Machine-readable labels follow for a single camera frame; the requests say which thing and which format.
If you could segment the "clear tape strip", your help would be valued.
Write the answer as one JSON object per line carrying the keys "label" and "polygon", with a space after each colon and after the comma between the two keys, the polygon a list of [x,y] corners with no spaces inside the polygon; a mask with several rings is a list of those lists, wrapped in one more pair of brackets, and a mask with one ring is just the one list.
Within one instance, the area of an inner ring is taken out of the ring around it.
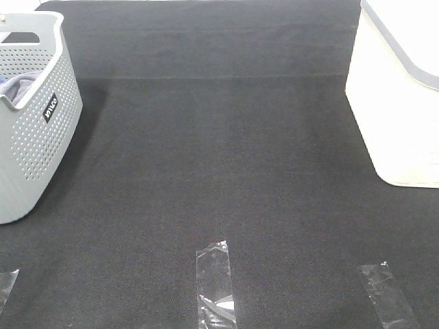
{"label": "clear tape strip", "polygon": [[412,307],[386,261],[376,265],[360,265],[357,270],[382,328],[420,328]]}
{"label": "clear tape strip", "polygon": [[11,272],[0,273],[0,315],[3,313],[3,309],[9,299],[18,275],[18,269]]}
{"label": "clear tape strip", "polygon": [[226,241],[196,252],[199,328],[236,328],[230,260]]}

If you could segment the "clear tape strip right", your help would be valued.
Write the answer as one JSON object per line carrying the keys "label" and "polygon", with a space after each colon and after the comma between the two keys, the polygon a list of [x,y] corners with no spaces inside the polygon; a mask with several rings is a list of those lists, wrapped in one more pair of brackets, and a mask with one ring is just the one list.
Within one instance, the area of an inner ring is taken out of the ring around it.
{"label": "clear tape strip right", "polygon": [[386,261],[376,265],[360,265],[357,270],[382,328],[420,328],[412,307]]}

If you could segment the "grey microfibre towel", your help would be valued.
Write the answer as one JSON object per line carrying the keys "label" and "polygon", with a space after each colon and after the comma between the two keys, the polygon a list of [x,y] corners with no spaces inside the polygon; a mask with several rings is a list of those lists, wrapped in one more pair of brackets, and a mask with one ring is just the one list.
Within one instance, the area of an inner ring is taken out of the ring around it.
{"label": "grey microfibre towel", "polygon": [[6,96],[11,104],[16,106],[40,74],[41,71],[33,71],[5,78],[5,82],[1,83],[1,95]]}

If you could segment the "grey perforated laundry basket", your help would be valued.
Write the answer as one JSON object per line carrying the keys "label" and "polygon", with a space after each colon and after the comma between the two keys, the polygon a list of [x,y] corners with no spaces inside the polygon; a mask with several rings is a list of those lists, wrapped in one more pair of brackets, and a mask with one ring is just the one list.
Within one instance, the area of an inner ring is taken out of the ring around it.
{"label": "grey perforated laundry basket", "polygon": [[47,188],[77,127],[82,99],[52,11],[5,13],[1,33],[33,33],[35,42],[1,43],[1,77],[41,71],[18,102],[1,95],[1,223],[27,215]]}

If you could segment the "cream plastic storage bin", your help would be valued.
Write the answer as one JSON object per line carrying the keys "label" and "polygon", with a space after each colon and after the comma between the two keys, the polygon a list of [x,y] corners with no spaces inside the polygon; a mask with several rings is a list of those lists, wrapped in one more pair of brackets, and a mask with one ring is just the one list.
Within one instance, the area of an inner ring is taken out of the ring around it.
{"label": "cream plastic storage bin", "polygon": [[377,175],[438,187],[438,2],[362,1],[345,93]]}

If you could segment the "clear tape strip left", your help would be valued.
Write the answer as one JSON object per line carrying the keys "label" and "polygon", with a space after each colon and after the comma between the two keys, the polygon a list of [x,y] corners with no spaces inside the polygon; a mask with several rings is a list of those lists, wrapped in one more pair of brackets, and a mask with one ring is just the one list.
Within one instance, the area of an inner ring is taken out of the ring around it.
{"label": "clear tape strip left", "polygon": [[0,273],[0,315],[3,313],[3,309],[9,299],[18,275],[18,269],[11,272]]}

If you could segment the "clear tape strip centre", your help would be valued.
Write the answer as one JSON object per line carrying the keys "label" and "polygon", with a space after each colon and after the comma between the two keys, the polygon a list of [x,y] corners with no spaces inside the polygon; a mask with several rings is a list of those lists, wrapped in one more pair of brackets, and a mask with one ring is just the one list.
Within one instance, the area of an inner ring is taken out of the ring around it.
{"label": "clear tape strip centre", "polygon": [[230,260],[226,241],[196,252],[199,328],[236,328]]}

